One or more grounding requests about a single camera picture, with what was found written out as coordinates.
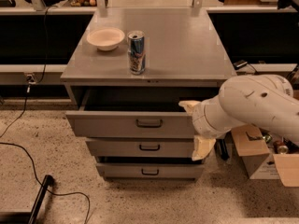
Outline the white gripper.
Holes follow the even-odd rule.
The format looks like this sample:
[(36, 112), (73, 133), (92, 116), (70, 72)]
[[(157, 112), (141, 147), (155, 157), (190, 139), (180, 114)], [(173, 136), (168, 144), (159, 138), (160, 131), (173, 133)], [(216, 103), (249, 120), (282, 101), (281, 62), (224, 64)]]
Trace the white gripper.
[(230, 117), (223, 110), (217, 96), (203, 102), (179, 101), (178, 105), (188, 115), (192, 114), (194, 129), (201, 135), (196, 135), (193, 138), (193, 161), (203, 160), (207, 157), (216, 143), (214, 138), (221, 138), (233, 128), (244, 125), (244, 122)]

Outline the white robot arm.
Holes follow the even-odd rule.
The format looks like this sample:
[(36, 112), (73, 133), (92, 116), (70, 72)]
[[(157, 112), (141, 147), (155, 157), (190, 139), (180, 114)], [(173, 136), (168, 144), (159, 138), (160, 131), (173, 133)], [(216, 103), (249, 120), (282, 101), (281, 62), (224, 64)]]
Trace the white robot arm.
[(218, 138), (245, 124), (299, 143), (299, 100), (293, 97), (291, 83), (279, 75), (232, 77), (221, 85), (216, 96), (178, 105), (192, 117), (197, 131), (194, 161), (205, 158)]

